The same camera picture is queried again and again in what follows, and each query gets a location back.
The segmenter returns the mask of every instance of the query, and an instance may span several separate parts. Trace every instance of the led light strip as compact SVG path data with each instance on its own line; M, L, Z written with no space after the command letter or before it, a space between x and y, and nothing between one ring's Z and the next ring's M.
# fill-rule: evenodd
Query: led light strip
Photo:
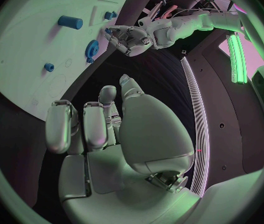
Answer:
M204 103L191 67L184 57L181 60L190 90L196 129L195 166L190 191L204 196L209 172L209 130Z
M247 83L247 70L243 47L238 33L227 36L231 57L232 82Z

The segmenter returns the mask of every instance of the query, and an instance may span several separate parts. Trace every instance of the robotic arm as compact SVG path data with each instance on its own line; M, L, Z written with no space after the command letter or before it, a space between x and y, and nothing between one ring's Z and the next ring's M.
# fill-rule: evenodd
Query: robotic arm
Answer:
M105 37L127 56L136 56L148 48L161 49L172 46L179 38L190 36L195 30L209 31L221 28L244 33L238 15L228 12L210 13L200 10L189 16L151 21L144 17L137 26L109 26ZM113 32L120 32L118 38Z

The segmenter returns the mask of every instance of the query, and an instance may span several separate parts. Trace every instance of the white curved surface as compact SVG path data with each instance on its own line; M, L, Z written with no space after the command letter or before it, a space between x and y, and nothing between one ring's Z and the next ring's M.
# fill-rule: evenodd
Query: white curved surface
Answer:
M0 11L0 92L11 102L45 120L59 100L90 65L85 49L96 39L106 51L103 28L114 25L106 11L120 13L126 0L9 0ZM79 30L57 25L62 15L81 18ZM51 73L43 69L52 63Z

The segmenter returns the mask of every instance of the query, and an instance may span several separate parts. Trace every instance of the blue cylinder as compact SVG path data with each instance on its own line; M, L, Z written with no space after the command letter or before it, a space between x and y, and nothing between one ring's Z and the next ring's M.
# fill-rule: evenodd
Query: blue cylinder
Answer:
M60 26L66 26L77 30L79 30L83 25L82 19L70 16L61 16L57 23Z
M46 63L44 65L44 68L45 68L46 71L52 72L54 70L54 65L51 64L51 63Z

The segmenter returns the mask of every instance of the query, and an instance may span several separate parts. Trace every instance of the pink light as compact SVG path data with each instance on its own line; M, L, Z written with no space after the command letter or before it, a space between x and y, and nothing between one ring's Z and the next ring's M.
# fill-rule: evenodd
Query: pink light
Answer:
M236 4L234 4L234 7L235 7L235 9L237 9L238 11L247 14L246 11L244 11L242 8L238 7Z

